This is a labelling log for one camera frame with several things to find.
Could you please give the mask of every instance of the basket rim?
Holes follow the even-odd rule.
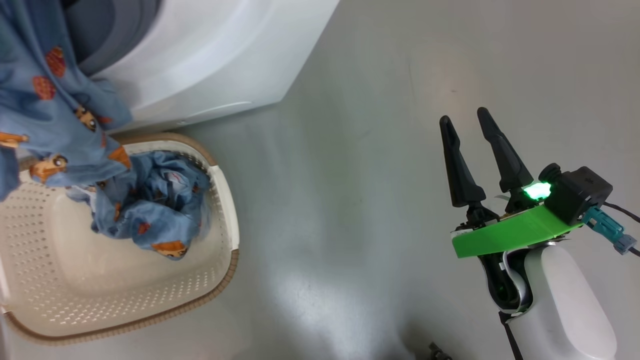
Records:
[[[155,141],[175,141],[184,143],[196,151],[198,151],[208,162],[210,166],[216,166],[217,161],[206,151],[206,149],[202,146],[202,144],[198,143],[196,140],[177,133],[156,133],[149,135],[139,135],[139,136],[130,136],[130,137],[122,137],[118,136],[115,138],[122,145],[143,143],[143,142],[155,142]],[[36,163],[38,160],[34,157],[29,157],[20,161],[20,171],[27,170],[31,165]],[[108,338],[111,336],[124,334],[126,332],[130,332],[133,330],[142,329],[143,327],[147,327],[149,325],[154,325],[159,322],[163,322],[174,316],[186,313],[187,311],[196,309],[211,300],[215,299],[222,291],[229,285],[231,280],[234,277],[237,268],[237,262],[239,259],[239,250],[233,249],[231,251],[231,261],[229,263],[229,267],[227,268],[227,272],[225,276],[222,278],[220,283],[216,285],[208,293],[195,298],[191,301],[185,302],[184,304],[175,306],[169,310],[162,311],[158,314],[150,315],[144,317],[142,319],[134,320],[131,322],[123,323],[121,325],[116,325],[112,327],[107,327],[105,329],[99,329],[95,331],[89,332],[81,332],[78,334],[64,335],[64,336],[48,336],[32,331],[24,324],[22,324],[17,317],[13,314],[12,311],[7,311],[4,314],[4,319],[8,324],[9,328],[13,329],[18,335],[22,338],[29,340],[34,343],[38,343],[41,345],[49,345],[49,346],[61,346],[61,345],[70,345],[76,343],[84,343],[87,341],[99,340]]]

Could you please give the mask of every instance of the cable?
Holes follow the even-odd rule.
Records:
[[[618,210],[621,213],[625,214],[626,216],[634,219],[636,222],[640,222],[640,217],[637,216],[636,214],[632,213],[631,211],[627,210],[627,209],[623,209],[623,208],[619,207],[618,205],[611,204],[610,202],[605,202],[603,205],[604,206],[609,206],[612,209]]]

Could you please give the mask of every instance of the crumpled blue cloth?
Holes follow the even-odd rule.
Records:
[[[126,171],[127,154],[105,131],[131,120],[107,81],[77,68],[59,1],[0,0],[0,201],[19,185],[18,147],[41,160],[31,177],[48,186]]]
[[[68,195],[92,207],[96,233],[132,238],[143,249],[178,260],[209,218],[204,202],[209,177],[172,152],[146,152],[130,159],[130,171]]]

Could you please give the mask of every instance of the laundry basket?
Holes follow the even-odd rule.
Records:
[[[89,207],[30,180],[23,162],[23,183],[0,204],[0,300],[9,326],[29,340],[64,345],[140,329],[211,301],[233,278],[236,210],[215,160],[178,134],[120,142],[129,154],[178,152],[208,173],[209,233],[180,261],[95,234]]]

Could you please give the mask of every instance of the floor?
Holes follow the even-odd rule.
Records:
[[[451,207],[438,119],[452,118],[490,197],[499,175],[478,106],[532,174],[588,165],[639,211],[638,33],[634,1],[342,0],[280,104],[179,130],[217,157],[236,201],[241,259],[225,292],[93,343],[5,333],[10,358],[413,359],[435,341],[456,360],[509,359],[479,262],[451,247],[464,210]],[[614,326],[616,358],[635,359],[640,261],[584,229],[564,246]]]

